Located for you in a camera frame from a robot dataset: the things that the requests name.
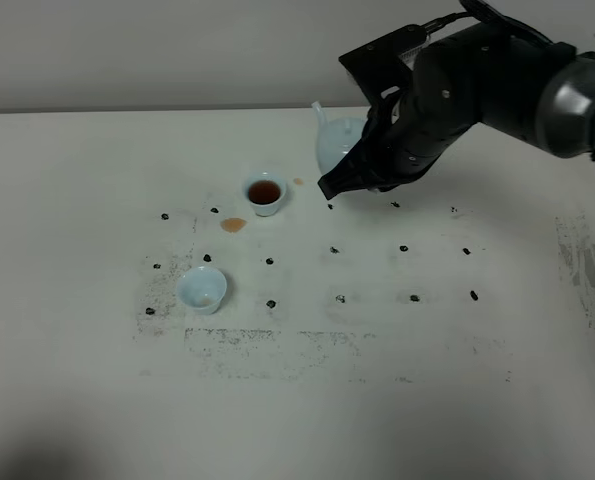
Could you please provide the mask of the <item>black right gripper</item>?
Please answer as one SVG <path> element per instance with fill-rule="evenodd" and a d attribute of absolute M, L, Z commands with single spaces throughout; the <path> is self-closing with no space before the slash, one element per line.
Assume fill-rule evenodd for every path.
<path fill-rule="evenodd" d="M 325 198 L 414 182 L 477 123 L 534 143 L 551 45 L 534 31 L 478 23 L 424 48 L 412 87 L 398 102 L 398 119 L 370 146 L 361 136 L 332 171 L 321 174 Z"/>

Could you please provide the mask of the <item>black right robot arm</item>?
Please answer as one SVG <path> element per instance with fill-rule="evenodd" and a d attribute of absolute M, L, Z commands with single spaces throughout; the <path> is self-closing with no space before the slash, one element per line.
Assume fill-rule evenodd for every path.
<path fill-rule="evenodd" d="M 456 14 L 411 24 L 340 57 L 369 103 L 358 142 L 319 179 L 327 199 L 421 179 L 484 124 L 558 158 L 595 160 L 595 53 L 554 42 L 483 1 L 472 25 L 439 41 Z"/>

